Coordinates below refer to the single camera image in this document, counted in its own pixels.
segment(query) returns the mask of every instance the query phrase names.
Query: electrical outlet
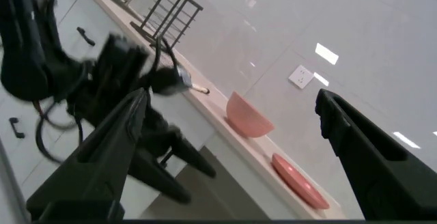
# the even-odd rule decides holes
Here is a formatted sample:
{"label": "electrical outlet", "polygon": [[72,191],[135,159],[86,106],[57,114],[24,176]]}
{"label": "electrical outlet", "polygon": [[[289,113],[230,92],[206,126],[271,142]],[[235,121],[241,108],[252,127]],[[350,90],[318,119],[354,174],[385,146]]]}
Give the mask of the electrical outlet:
{"label": "electrical outlet", "polygon": [[303,89],[313,79],[314,74],[307,70],[304,66],[299,66],[288,79]]}

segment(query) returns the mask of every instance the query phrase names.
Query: pink bowl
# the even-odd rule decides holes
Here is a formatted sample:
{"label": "pink bowl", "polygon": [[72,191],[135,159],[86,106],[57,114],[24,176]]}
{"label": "pink bowl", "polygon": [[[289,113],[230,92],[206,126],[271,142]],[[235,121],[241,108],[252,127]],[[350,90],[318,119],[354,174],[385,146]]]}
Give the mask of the pink bowl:
{"label": "pink bowl", "polygon": [[274,129],[267,118],[236,92],[227,101],[226,115],[229,125],[243,137],[258,138]]}

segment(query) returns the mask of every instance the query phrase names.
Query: metal dish rack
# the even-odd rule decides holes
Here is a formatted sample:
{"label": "metal dish rack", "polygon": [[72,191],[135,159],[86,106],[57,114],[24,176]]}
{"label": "metal dish rack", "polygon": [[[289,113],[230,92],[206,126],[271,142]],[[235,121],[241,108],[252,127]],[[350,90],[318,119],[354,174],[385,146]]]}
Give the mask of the metal dish rack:
{"label": "metal dish rack", "polygon": [[[168,9],[163,4],[163,1],[166,1],[171,8]],[[198,3],[193,0],[156,0],[155,4],[152,8],[149,8],[149,14],[144,18],[143,22],[138,25],[136,22],[130,22],[130,25],[143,36],[148,42],[155,43],[156,37],[158,35],[164,35],[169,42],[171,43],[171,47],[173,48],[176,43],[179,42],[179,39],[185,35],[185,31],[190,27],[189,25],[195,20],[197,13],[203,10]],[[191,4],[194,7],[193,13],[188,13],[184,10],[184,7],[187,6],[187,3]],[[188,21],[185,22],[181,15],[188,18]],[[150,34],[145,31],[144,27],[150,28],[154,34]]]}

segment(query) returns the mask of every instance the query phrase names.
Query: countertop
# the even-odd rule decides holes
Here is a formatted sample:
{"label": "countertop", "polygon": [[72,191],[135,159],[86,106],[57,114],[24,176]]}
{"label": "countertop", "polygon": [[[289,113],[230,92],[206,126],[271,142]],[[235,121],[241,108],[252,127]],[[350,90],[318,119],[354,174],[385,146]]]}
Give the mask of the countertop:
{"label": "countertop", "polygon": [[[137,24],[141,22],[134,19],[131,15],[123,9],[114,4],[111,0],[94,0],[108,15],[114,20],[122,31],[131,40],[139,45],[148,48],[149,42],[141,37],[131,26],[130,22],[134,21]],[[225,117],[225,107],[227,98],[215,88],[215,86],[207,80],[190,62],[181,54],[175,51],[175,56],[179,62],[191,73],[193,83],[210,89],[210,94],[200,94],[195,91],[184,92],[185,97],[204,115],[204,117],[221,133],[226,139],[226,142],[237,151],[241,158],[243,158],[247,165],[260,178],[264,179],[266,184],[274,190],[278,198],[287,203],[290,210],[298,215],[301,219],[344,219],[344,214],[339,204],[320,186],[318,186],[280,147],[278,147],[267,136],[257,139],[245,139],[237,134],[227,122],[223,119]],[[300,197],[293,191],[288,189],[285,183],[276,174],[270,165],[270,159],[273,153],[282,155],[295,168],[306,176],[312,184],[321,192],[321,194],[328,201],[330,208],[327,210],[314,210],[308,206]]]}

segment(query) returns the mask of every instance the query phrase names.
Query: cabinet handle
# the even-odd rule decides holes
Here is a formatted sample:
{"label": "cabinet handle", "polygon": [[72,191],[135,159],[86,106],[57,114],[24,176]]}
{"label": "cabinet handle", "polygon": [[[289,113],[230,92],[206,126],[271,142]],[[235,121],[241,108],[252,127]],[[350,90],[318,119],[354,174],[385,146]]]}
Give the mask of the cabinet handle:
{"label": "cabinet handle", "polygon": [[88,43],[88,45],[90,45],[90,46],[95,46],[96,45],[96,43],[93,40],[88,38],[88,36],[85,34],[85,30],[83,28],[77,27],[77,31],[80,33],[82,38]]}
{"label": "cabinet handle", "polygon": [[12,126],[12,130],[14,131],[15,137],[19,138],[19,139],[24,139],[26,136],[23,132],[18,132],[15,128],[15,124],[17,124],[19,122],[17,117],[11,117],[9,118],[9,123],[11,123]]}

